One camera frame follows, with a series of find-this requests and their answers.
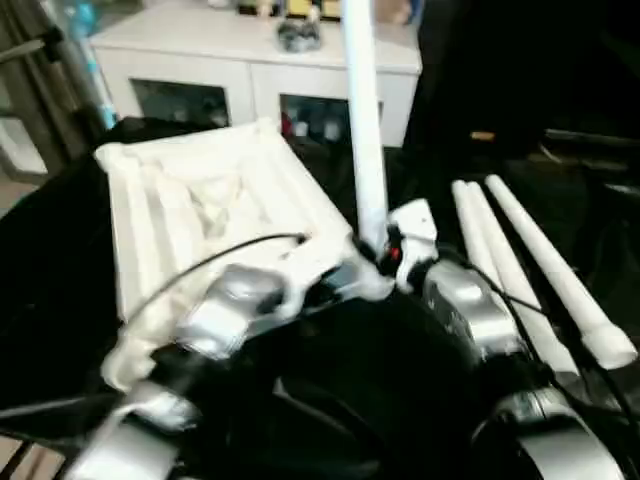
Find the white plastic connector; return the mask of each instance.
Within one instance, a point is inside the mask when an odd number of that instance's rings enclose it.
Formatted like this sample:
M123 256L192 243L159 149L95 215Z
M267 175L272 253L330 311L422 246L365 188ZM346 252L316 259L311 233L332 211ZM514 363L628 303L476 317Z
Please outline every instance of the white plastic connector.
M611 323L600 305L502 179L497 175L491 175L486 183L571 314L582 333L582 342L598 363L603 368L611 370L633 362L638 352L629 337Z
M470 182L468 191L475 217L478 218L481 225L485 243L489 247L504 291L512 297L540 308L538 297L527 280L515 253L513 253L498 219L482 192L482 188L477 183ZM557 374L566 376L567 380L575 379L579 375L578 367L567 347L556 337L547 317L517 303L514 303L513 306L522 318L524 327L540 358Z
M413 287L409 283L409 274L418 263L436 256L438 230L424 199L413 200L394 210L390 221L403 236L403 258L396 273L396 285L400 291L411 293Z

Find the white tube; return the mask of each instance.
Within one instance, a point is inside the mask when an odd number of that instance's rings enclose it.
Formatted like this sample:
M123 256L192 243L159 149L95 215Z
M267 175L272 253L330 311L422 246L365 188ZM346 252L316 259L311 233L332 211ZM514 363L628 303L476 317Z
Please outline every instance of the white tube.
M484 241L479 219L473 209L469 187L462 180L456 180L451 184L451 190L469 260L502 288L489 247Z
M582 333L582 343L606 369L624 367L638 356L629 337L611 323L600 305L554 248L502 179L486 180L491 193L513 224Z
M360 238L381 255L387 240L388 206L380 140L373 10L370 1L350 0L340 4L348 67L358 229Z
M515 298L523 300L537 308L540 302L536 297L531 284L527 280L515 253L509 245L498 219L493 214L487 198L482 192L482 188L475 182L468 184L468 191L471 197L471 205L476 213L476 217L482 228L485 242L489 247L493 264L495 265L504 291ZM567 380L574 379L579 375L569 350L555 335L547 317L541 313L531 310L523 305L513 303L513 307L524 323L533 347L554 372L567 375Z

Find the glass cabinet door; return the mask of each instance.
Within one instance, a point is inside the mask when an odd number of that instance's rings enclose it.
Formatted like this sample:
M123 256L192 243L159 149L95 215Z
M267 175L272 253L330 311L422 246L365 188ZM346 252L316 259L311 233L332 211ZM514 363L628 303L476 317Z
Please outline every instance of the glass cabinet door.
M253 122L249 66L188 55L96 49L119 118L152 117L204 127Z
M346 70L252 64L251 78L258 116L281 121L285 135L290 130L293 135L316 141L350 141ZM416 80L406 75L378 74L384 146L402 146Z
M212 128L229 126L222 87L138 79L131 83L145 117Z

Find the items on cabinet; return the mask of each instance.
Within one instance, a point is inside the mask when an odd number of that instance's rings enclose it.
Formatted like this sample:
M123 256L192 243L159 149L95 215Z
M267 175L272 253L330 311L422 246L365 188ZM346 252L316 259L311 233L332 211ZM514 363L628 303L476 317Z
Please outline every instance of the items on cabinet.
M281 15L286 8L286 0L236 0L239 13L260 17Z
M210 0L229 2L230 0ZM420 10L421 0L374 0L376 19L383 23L404 25L413 14ZM245 0L240 1L240 11L268 16L282 12L288 16L307 17L314 15L313 7L318 8L323 19L340 19L340 0Z

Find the black cable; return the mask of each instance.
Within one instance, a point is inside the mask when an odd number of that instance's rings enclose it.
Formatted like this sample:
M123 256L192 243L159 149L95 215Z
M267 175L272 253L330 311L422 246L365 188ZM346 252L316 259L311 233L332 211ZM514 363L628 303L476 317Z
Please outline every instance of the black cable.
M539 314L544 315L545 317L549 316L549 314L547 312L545 312L540 307L536 307L535 305L533 305L533 304L531 304L529 302L525 302L524 300L520 300L518 297L514 297L512 295L509 295L506 292L505 292L505 295L507 296L509 301L512 302L512 303L517 303L518 305L522 305L523 307L528 308L529 310L533 310L534 312L538 312Z
M131 313L131 315L129 315L128 322L132 322L137 317L139 317L140 314L144 311L145 308L147 308L149 305L151 305L163 293L165 293L167 290L169 290L171 287L173 287L180 280L182 280L183 278L191 275L193 272L195 272L197 270L200 270L205 265L208 265L209 263L211 263L211 262L213 262L213 261L215 261L215 260L217 260L217 259L219 259L221 257L224 257L225 255L228 255L228 254L233 253L235 251L241 250L243 248L250 247L251 245L255 245L257 243L266 242L268 240L276 240L276 239L281 239L281 238L293 238L293 239L296 239L298 241L298 243L302 243L307 239L307 236L302 234L302 233L276 233L276 234L273 234L273 235L264 235L262 237L254 238L254 239L251 239L251 240L247 240L246 242L239 243L238 245L234 245L233 247L227 248L226 250L223 250L221 252L209 255L208 257L204 258L203 260L199 261L198 263L190 266L189 268L187 268L186 270L183 270L180 273L177 273L176 275L171 277L169 280L167 280L150 297L148 297L146 300L142 301L142 303L140 303L140 305L138 305L135 308L133 313Z

